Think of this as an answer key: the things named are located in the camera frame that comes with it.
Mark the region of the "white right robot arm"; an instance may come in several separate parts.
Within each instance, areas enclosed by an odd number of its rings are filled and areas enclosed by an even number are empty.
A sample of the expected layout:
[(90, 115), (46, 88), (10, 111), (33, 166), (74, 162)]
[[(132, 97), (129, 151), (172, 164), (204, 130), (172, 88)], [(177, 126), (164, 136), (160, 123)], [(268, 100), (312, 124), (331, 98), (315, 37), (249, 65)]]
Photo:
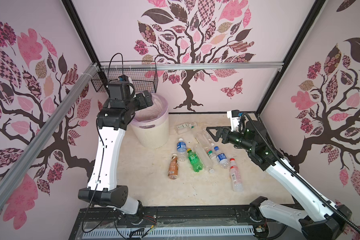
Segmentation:
[(289, 162), (279, 156), (259, 130), (258, 121), (248, 121), (242, 132), (216, 127), (215, 142), (232, 144), (247, 151), (248, 156), (263, 171), (277, 180), (302, 207), (301, 210), (276, 204), (258, 197), (252, 206), (263, 218), (276, 220), (300, 233), (307, 240), (335, 240), (343, 233), (352, 212), (348, 207), (329, 200), (310, 185)]

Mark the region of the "red cap clear bottle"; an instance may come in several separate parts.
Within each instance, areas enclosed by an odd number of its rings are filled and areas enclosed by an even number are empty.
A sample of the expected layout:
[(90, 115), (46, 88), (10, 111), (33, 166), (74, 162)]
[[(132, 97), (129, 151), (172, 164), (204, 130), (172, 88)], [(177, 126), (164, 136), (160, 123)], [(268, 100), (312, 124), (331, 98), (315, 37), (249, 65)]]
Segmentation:
[(238, 165), (234, 158), (230, 159), (230, 177), (234, 192), (242, 192), (244, 190), (244, 187)]

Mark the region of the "brown Nescafe bottle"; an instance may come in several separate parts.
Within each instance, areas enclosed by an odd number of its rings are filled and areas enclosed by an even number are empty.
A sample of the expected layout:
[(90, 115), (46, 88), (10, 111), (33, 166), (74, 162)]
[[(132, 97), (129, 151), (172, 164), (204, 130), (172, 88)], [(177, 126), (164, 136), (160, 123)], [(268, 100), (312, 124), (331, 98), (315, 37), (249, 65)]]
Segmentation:
[(169, 165), (168, 177), (171, 180), (176, 180), (178, 178), (178, 174), (179, 174), (178, 155), (173, 154)]

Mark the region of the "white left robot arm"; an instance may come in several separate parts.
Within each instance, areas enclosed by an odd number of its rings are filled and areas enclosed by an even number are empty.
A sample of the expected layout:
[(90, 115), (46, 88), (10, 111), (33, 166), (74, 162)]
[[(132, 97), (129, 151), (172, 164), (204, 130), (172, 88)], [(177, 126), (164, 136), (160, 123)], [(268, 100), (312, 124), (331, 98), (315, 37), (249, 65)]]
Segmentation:
[(117, 184), (117, 166), (128, 124), (137, 111), (153, 104), (148, 91), (122, 100), (109, 98), (105, 102), (97, 116), (99, 144), (93, 172), (87, 187), (79, 190), (80, 200), (128, 215), (138, 213), (141, 202), (129, 196), (127, 186)]

